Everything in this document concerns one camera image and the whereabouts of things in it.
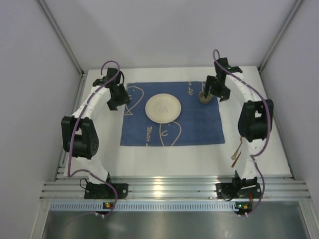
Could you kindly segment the small speckled ceramic cup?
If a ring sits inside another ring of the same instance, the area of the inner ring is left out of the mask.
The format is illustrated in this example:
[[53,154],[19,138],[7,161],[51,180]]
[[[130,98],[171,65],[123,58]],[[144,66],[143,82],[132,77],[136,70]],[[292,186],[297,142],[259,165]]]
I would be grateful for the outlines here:
[[211,93],[208,93],[207,96],[205,96],[205,92],[204,91],[201,91],[199,93],[199,101],[202,103],[202,104],[208,104],[211,102],[213,98],[213,95]]

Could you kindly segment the blue fish-print placemat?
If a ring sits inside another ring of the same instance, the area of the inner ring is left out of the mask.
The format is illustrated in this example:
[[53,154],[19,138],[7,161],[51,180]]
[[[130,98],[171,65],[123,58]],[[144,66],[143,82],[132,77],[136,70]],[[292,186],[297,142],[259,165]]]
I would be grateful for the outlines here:
[[219,102],[203,104],[204,82],[129,83],[121,146],[224,144]]

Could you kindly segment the cream ceramic plate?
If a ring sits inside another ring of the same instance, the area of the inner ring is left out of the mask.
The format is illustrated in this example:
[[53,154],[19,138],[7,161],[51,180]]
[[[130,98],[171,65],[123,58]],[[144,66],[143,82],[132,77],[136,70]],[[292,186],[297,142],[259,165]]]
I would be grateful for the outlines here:
[[173,95],[156,94],[145,105],[147,117],[156,123],[166,124],[176,120],[181,113],[181,103]]

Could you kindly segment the copper fork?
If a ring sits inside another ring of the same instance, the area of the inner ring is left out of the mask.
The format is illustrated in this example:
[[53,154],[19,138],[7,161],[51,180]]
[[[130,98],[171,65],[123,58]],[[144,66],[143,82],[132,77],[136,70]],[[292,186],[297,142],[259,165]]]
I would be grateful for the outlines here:
[[233,163],[231,165],[232,168],[235,167],[239,157],[241,156],[242,151],[237,150],[231,157],[231,159],[233,160]]

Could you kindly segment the gold spoon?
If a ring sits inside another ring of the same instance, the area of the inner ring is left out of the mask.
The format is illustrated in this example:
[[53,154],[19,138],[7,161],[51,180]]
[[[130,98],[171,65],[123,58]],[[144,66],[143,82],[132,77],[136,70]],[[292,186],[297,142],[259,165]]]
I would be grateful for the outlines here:
[[235,152],[233,153],[233,155],[231,156],[231,159],[232,160],[235,160],[236,157],[237,157],[237,154],[242,146],[242,143],[243,143],[243,137],[240,137],[240,143],[239,143],[239,146],[237,147],[237,149],[235,150]]

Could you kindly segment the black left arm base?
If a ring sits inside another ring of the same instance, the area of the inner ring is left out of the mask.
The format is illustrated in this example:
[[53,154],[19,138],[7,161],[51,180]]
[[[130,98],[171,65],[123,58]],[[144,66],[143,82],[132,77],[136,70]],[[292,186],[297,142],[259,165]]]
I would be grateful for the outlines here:
[[[115,189],[118,199],[125,199],[128,195],[129,185],[127,183],[114,183],[111,186]],[[115,192],[105,184],[93,184],[89,182],[85,188],[85,199],[115,199]]]

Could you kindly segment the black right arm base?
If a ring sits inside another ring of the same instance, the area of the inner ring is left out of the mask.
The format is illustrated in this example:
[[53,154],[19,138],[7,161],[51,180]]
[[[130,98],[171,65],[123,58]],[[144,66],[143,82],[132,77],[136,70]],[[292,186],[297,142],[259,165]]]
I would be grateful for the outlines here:
[[216,184],[217,198],[225,201],[233,199],[259,199],[261,187],[257,177],[252,179],[241,179],[239,176],[231,178],[230,183]]

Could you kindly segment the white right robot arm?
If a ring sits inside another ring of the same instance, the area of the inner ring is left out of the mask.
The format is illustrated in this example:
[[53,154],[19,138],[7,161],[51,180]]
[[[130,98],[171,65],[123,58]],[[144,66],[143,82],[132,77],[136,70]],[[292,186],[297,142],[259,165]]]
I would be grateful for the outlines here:
[[245,82],[241,78],[242,69],[238,66],[230,66],[226,57],[214,58],[214,67],[216,75],[207,76],[199,99],[203,104],[207,104],[213,98],[223,102],[234,96],[241,104],[237,123],[238,132],[256,172],[263,178],[257,158],[265,151],[269,143],[274,103]]

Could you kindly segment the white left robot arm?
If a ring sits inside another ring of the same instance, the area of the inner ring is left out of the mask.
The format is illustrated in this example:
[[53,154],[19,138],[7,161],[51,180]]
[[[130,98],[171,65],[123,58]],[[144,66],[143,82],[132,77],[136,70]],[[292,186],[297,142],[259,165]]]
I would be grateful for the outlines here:
[[96,156],[99,138],[94,120],[104,106],[116,111],[118,107],[130,103],[124,80],[125,76],[120,69],[108,68],[105,76],[93,82],[82,105],[71,116],[63,117],[62,143],[64,151],[68,153],[68,177],[84,172],[93,184],[111,183],[109,172]]

